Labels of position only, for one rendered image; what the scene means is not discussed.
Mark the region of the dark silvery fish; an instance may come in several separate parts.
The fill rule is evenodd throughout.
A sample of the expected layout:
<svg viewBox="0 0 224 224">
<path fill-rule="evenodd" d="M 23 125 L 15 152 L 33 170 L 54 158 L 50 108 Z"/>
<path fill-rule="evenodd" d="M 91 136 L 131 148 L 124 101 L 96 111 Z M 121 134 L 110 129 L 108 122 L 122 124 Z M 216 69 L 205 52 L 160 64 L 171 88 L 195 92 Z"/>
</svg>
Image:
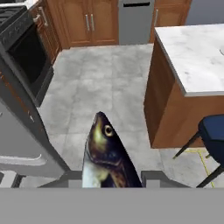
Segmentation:
<svg viewBox="0 0 224 224">
<path fill-rule="evenodd" d="M 101 111 L 96 113 L 85 143 L 82 187 L 142 187 L 122 140 Z"/>
</svg>

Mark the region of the black oven with hob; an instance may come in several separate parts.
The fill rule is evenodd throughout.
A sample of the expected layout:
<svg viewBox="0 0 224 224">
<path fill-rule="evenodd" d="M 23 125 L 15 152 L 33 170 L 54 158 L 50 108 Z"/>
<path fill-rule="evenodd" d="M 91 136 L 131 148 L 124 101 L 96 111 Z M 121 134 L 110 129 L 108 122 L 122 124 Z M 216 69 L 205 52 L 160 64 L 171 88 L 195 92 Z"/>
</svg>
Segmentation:
<svg viewBox="0 0 224 224">
<path fill-rule="evenodd" d="M 0 6 L 0 56 L 39 108 L 54 72 L 37 25 L 25 5 Z"/>
</svg>

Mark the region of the wooden cupboard run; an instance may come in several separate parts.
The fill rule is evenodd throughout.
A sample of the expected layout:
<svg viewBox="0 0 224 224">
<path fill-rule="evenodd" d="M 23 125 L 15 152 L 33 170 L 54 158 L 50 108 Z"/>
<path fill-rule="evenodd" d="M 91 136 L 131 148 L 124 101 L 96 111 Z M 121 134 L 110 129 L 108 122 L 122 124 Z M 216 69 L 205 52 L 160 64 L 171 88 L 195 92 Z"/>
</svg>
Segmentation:
<svg viewBox="0 0 224 224">
<path fill-rule="evenodd" d="M 149 42 L 155 39 L 155 28 L 184 25 L 192 0 L 155 0 Z"/>
<path fill-rule="evenodd" d="M 28 9 L 52 63 L 63 49 L 119 43 L 118 0 L 31 0 Z"/>
</svg>

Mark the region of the navy stool with dark legs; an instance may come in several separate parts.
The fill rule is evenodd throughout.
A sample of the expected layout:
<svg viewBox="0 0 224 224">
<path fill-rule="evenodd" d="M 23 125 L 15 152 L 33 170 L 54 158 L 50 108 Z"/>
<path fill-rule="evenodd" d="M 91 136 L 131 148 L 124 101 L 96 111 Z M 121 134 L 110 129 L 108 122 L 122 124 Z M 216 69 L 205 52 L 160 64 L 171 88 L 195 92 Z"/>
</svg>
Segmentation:
<svg viewBox="0 0 224 224">
<path fill-rule="evenodd" d="M 197 185 L 198 188 L 203 188 L 224 172 L 224 114 L 203 117 L 198 123 L 196 133 L 173 158 L 180 156 L 199 137 L 208 151 L 209 156 L 219 164 L 209 176 Z"/>
</svg>

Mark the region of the grey dishwasher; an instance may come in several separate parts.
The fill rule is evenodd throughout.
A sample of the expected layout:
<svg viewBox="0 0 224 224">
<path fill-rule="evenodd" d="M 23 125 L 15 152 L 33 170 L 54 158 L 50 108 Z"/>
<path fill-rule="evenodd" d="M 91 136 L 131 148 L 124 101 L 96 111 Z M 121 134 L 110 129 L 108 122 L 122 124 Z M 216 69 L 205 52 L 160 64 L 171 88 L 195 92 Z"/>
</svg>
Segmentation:
<svg viewBox="0 0 224 224">
<path fill-rule="evenodd" d="M 155 0 L 118 0 L 119 44 L 147 44 Z"/>
</svg>

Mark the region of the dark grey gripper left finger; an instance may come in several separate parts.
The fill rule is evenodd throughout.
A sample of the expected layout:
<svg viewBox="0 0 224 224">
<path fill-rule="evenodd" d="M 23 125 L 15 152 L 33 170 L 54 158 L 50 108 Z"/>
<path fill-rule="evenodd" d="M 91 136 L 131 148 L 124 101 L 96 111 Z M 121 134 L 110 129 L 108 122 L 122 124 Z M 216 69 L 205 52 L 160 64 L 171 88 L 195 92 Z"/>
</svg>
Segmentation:
<svg viewBox="0 0 224 224">
<path fill-rule="evenodd" d="M 82 181 L 82 171 L 67 171 L 59 179 L 42 185 L 42 188 L 69 188 L 73 182 Z"/>
</svg>

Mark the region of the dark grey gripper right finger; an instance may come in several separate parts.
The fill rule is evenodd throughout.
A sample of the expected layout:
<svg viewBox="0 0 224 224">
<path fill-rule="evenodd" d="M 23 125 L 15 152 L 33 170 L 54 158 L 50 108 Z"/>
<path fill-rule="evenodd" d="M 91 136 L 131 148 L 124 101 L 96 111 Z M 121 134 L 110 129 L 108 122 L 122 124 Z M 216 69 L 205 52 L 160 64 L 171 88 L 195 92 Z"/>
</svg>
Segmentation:
<svg viewBox="0 0 224 224">
<path fill-rule="evenodd" d="M 163 171 L 141 171 L 141 179 L 146 188 L 189 188 L 189 185 L 168 178 Z"/>
</svg>

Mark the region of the grey fridge door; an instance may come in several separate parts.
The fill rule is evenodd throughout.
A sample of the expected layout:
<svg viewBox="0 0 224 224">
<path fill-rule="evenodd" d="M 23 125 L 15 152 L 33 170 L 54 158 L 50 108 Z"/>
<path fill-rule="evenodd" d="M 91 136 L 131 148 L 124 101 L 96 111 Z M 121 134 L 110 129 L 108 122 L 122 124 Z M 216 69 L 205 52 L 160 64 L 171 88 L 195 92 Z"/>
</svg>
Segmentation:
<svg viewBox="0 0 224 224">
<path fill-rule="evenodd" d="M 0 165 L 23 176 L 60 178 L 70 168 L 52 146 L 40 114 L 16 75 L 0 56 L 0 156 L 47 160 L 41 166 Z"/>
</svg>

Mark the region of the marble-topped wooden dining counter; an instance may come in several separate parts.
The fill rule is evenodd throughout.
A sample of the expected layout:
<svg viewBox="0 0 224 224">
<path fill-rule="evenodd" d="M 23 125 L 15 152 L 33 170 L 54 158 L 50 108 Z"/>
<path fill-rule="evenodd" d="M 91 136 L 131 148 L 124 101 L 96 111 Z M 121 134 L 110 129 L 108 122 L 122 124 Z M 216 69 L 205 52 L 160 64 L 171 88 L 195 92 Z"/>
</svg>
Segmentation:
<svg viewBox="0 0 224 224">
<path fill-rule="evenodd" d="M 224 24 L 155 29 L 143 112 L 154 149 L 180 148 L 224 114 Z"/>
</svg>

